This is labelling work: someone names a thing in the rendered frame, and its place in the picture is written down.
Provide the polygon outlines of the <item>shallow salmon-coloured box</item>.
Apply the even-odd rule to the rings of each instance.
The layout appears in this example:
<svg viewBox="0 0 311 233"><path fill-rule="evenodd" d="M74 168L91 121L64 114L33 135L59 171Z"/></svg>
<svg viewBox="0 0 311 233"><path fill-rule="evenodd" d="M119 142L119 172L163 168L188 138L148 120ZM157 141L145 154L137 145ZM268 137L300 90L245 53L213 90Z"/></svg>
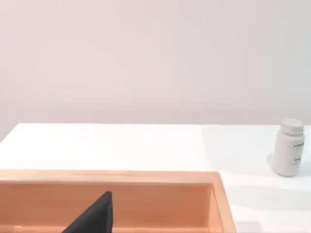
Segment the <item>shallow salmon-coloured box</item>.
<svg viewBox="0 0 311 233"><path fill-rule="evenodd" d="M112 233L236 233L216 171L0 169L0 233L61 233L105 192Z"/></svg>

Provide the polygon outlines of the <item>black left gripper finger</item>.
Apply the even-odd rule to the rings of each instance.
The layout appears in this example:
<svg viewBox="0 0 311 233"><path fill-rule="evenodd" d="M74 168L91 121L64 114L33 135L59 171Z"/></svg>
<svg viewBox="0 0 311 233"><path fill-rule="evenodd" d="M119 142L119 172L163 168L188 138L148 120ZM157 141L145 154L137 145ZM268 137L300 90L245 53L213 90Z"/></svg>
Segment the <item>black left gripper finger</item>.
<svg viewBox="0 0 311 233"><path fill-rule="evenodd" d="M107 191L76 218L62 233L112 233L112 192Z"/></svg>

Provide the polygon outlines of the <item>white pill bottle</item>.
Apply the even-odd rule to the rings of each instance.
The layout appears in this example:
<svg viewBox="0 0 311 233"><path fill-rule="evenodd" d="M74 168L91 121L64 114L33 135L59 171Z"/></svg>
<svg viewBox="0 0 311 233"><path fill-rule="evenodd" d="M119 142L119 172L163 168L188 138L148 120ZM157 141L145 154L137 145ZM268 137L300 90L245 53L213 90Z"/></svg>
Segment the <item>white pill bottle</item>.
<svg viewBox="0 0 311 233"><path fill-rule="evenodd" d="M283 177L296 176L304 144L304 123L294 118L282 120L272 154L272 171Z"/></svg>

